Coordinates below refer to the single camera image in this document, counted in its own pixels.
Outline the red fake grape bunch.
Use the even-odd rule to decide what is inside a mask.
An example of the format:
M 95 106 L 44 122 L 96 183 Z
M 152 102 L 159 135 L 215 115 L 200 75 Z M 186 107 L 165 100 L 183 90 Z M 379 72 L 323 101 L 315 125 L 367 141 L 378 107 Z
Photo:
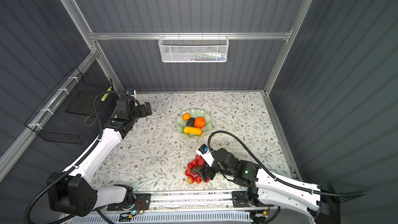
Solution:
M 196 155 L 195 159 L 187 164 L 187 168 L 184 172 L 187 177 L 188 184 L 200 184 L 202 182 L 208 183 L 209 177 L 206 177 L 207 163 L 202 156 Z

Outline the yellow fake fruit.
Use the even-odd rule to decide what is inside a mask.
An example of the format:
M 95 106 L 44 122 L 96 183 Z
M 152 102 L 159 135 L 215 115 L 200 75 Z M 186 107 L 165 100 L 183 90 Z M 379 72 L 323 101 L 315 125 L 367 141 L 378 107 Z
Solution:
M 185 134 L 190 134 L 190 135 L 201 135 L 202 134 L 202 129 L 197 128 L 197 127 L 190 127 L 187 126 L 183 129 L 183 132 Z

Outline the large orange fake fruit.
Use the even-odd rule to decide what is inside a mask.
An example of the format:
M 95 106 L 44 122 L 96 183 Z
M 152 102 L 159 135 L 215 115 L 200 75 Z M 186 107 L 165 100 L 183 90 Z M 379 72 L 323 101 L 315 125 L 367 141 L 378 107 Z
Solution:
M 195 127 L 196 128 L 203 128 L 206 125 L 206 120 L 204 117 L 198 117 L 195 119 Z

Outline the green scalloped fruit bowl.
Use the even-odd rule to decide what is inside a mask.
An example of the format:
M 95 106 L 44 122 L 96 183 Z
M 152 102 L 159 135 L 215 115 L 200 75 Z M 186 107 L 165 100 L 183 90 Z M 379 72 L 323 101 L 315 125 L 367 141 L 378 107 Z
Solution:
M 204 110 L 190 109 L 182 112 L 177 120 L 177 132 L 187 138 L 201 138 L 214 128 L 211 116 Z

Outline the dark fake avocado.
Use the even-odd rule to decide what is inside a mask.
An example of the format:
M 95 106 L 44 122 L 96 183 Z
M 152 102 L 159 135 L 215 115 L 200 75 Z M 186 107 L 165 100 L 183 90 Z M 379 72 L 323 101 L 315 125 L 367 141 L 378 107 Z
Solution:
M 195 118 L 191 118 L 189 121 L 186 122 L 187 127 L 195 127 Z

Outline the small orange fake tangerine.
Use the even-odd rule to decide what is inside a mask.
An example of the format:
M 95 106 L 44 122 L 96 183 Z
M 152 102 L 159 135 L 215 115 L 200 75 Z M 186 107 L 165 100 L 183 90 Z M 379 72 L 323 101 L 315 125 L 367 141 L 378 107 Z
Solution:
M 189 113 L 186 113 L 182 116 L 184 121 L 189 121 L 191 119 L 191 115 Z

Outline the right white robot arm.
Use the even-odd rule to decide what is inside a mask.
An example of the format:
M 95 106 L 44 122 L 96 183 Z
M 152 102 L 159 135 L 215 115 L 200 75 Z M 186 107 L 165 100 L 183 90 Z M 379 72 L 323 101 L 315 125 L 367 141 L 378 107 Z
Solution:
M 335 190 L 329 184 L 317 185 L 268 174 L 260 165 L 239 160 L 221 148 L 211 151 L 202 145 L 197 151 L 205 164 L 195 173 L 203 180 L 213 180 L 216 174 L 245 187 L 246 193 L 239 201 L 249 206 L 273 205 L 304 214 L 316 224 L 341 223 L 341 208 Z

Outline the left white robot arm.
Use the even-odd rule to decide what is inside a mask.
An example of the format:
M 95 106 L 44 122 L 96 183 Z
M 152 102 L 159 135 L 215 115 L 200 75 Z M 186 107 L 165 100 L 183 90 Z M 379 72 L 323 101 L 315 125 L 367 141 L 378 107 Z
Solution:
M 96 190 L 90 182 L 108 154 L 118 145 L 140 118 L 152 115 L 149 102 L 140 104 L 134 96 L 116 101 L 116 116 L 100 125 L 99 135 L 92 144 L 62 173 L 53 173 L 47 180 L 50 209 L 74 216 L 112 204 L 127 209 L 138 206 L 133 187 L 114 185 Z

